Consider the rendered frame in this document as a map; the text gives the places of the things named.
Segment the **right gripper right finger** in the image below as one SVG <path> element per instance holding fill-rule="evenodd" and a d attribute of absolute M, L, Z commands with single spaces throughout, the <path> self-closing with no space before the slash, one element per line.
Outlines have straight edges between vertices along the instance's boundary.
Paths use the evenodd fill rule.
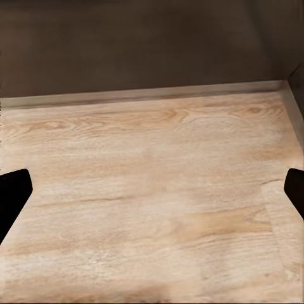
<path fill-rule="evenodd" d="M 290 168 L 286 176 L 284 191 L 304 219 L 304 171 Z"/>

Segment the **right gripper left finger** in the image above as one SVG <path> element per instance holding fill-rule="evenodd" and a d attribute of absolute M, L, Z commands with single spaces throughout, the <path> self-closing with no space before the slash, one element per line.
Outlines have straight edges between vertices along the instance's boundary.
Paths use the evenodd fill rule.
<path fill-rule="evenodd" d="M 0 245 L 32 191 L 32 181 L 26 168 L 0 175 Z"/>

